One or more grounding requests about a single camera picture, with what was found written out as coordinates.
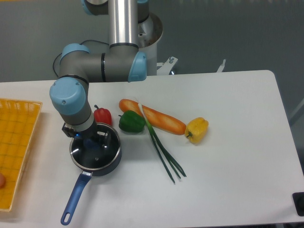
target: pepper stem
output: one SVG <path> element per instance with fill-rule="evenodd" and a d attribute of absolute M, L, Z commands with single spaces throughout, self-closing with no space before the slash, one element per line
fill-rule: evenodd
<path fill-rule="evenodd" d="M 188 138 L 188 137 L 192 137 L 193 135 L 192 135 L 192 133 L 191 132 L 189 132 L 189 134 L 186 136 L 186 138 Z"/>

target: baguette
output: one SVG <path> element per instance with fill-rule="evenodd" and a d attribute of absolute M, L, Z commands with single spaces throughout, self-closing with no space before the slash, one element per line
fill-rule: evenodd
<path fill-rule="evenodd" d="M 122 99 L 119 102 L 119 108 L 123 111 L 126 112 L 128 110 L 132 110 L 136 112 L 138 115 L 143 116 L 139 107 L 138 103 L 136 101 L 132 101 L 129 99 Z M 182 135 L 185 134 L 186 130 L 186 124 L 184 124 L 182 121 L 158 112 L 154 109 L 148 108 L 146 106 L 142 106 L 142 109 L 150 122 L 150 124 L 154 127 L 157 127 L 159 129 L 162 129 L 164 131 L 167 131 L 172 134 L 177 134 L 177 135 Z"/>

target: yellow bell pepper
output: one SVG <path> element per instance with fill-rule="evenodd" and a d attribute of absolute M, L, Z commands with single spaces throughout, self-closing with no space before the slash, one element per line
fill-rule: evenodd
<path fill-rule="evenodd" d="M 193 144 L 199 143 L 207 133 L 209 122 L 203 117 L 191 120 L 186 126 L 185 136 Z"/>

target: blue pot handle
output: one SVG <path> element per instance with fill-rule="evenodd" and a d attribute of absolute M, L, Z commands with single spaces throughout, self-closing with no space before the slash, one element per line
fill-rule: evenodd
<path fill-rule="evenodd" d="M 79 175 L 79 177 L 76 181 L 76 184 L 73 188 L 70 199 L 67 202 L 66 209 L 63 212 L 63 215 L 61 217 L 61 224 L 62 225 L 66 226 L 71 222 L 72 216 L 73 216 L 73 214 L 75 212 L 75 209 L 77 207 L 77 203 L 80 199 L 81 193 L 84 190 L 86 184 L 91 180 L 91 178 L 92 178 L 92 173 L 90 173 L 90 172 L 83 171 Z"/>

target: red bell pepper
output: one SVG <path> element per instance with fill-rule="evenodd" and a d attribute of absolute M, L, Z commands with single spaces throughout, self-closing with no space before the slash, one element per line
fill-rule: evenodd
<path fill-rule="evenodd" d="M 112 116 L 110 111 L 105 108 L 98 108 L 97 105 L 94 105 L 94 107 L 97 108 L 94 111 L 94 118 L 96 122 L 112 125 Z"/>

